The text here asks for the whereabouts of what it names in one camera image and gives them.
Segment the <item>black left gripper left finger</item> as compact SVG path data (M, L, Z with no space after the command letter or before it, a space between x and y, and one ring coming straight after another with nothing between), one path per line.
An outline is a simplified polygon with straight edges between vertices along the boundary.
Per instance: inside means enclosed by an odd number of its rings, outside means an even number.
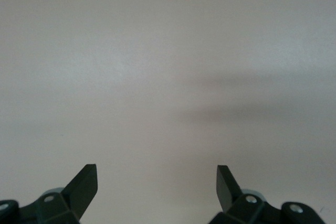
M97 166L87 164L65 188L49 190L21 208L19 222L79 223L97 191Z

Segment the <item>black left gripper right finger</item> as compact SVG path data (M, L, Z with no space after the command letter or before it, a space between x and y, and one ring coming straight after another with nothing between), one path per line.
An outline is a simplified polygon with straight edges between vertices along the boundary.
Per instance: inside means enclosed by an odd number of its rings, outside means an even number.
M222 211L210 223L280 223L280 210L254 190L241 189L226 165L218 165L216 193Z

